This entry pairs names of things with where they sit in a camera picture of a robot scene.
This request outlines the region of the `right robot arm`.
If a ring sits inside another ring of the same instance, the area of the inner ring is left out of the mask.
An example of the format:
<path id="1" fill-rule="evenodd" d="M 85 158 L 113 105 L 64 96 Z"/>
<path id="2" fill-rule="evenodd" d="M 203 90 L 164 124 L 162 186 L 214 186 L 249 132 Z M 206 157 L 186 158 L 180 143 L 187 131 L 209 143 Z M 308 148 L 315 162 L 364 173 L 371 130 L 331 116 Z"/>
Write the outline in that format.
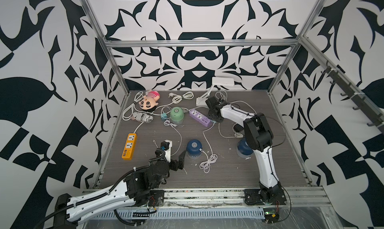
<path id="1" fill-rule="evenodd" d="M 208 118 L 221 123 L 233 121 L 244 129 L 244 146 L 254 152 L 260 173 L 259 189 L 245 189 L 245 203 L 253 205 L 285 205 L 287 194 L 277 177 L 272 157 L 273 132 L 267 117 L 262 113 L 251 113 L 236 108 L 223 99 L 210 97 L 206 100 Z"/>

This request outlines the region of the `blue meat grinder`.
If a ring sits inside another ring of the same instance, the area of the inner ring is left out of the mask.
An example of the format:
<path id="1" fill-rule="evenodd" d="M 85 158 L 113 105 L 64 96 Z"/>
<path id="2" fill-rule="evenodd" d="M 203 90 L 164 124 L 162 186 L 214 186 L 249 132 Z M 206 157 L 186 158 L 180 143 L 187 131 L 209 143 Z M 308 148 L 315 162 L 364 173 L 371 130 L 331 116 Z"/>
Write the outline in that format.
<path id="1" fill-rule="evenodd" d="M 245 138 L 238 142 L 236 152 L 239 157 L 244 159 L 250 157 L 254 153 L 254 151 L 248 146 Z"/>
<path id="2" fill-rule="evenodd" d="M 203 148 L 202 143 L 199 140 L 197 139 L 190 140 L 186 148 L 189 158 L 191 159 L 199 158 L 202 154 L 202 148 Z"/>

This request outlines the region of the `purple power strip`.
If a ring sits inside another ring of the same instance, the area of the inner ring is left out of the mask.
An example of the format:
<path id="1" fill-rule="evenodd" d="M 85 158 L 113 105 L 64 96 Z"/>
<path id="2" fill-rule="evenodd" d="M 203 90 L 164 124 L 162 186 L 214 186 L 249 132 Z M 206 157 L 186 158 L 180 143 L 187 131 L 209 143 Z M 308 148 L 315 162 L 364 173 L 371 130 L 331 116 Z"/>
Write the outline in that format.
<path id="1" fill-rule="evenodd" d="M 189 111 L 189 115 L 197 122 L 202 124 L 204 127 L 210 127 L 212 124 L 212 121 L 205 116 L 204 114 L 200 113 L 196 109 L 192 109 Z"/>

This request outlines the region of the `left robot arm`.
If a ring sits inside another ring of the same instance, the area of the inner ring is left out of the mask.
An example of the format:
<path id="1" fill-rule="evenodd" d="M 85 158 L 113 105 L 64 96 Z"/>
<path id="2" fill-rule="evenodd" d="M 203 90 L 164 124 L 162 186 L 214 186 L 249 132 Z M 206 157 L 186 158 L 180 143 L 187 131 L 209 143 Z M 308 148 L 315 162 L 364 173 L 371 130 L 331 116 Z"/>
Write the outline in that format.
<path id="1" fill-rule="evenodd" d="M 155 207 L 164 200 L 164 191 L 159 190 L 159 186 L 167 183 L 170 171 L 184 168 L 186 156 L 186 152 L 182 152 L 178 160 L 167 161 L 166 151 L 157 149 L 156 153 L 158 157 L 150 159 L 148 166 L 133 168 L 110 187 L 78 197 L 61 195 L 55 211 L 40 220 L 35 228 L 41 229 L 47 220 L 53 219 L 54 229 L 74 229 L 98 215 L 123 207 L 146 205 L 149 211 L 139 216 L 154 214 Z"/>

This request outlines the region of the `green meat grinder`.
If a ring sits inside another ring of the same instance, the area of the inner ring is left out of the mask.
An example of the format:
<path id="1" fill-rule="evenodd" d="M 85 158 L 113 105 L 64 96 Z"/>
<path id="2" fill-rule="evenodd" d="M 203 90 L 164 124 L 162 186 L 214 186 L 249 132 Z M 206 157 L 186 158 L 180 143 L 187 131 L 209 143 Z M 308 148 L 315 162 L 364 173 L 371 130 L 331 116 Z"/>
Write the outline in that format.
<path id="1" fill-rule="evenodd" d="M 175 125 L 181 125 L 184 121 L 184 110 L 181 107 L 173 107 L 170 111 L 170 120 Z"/>

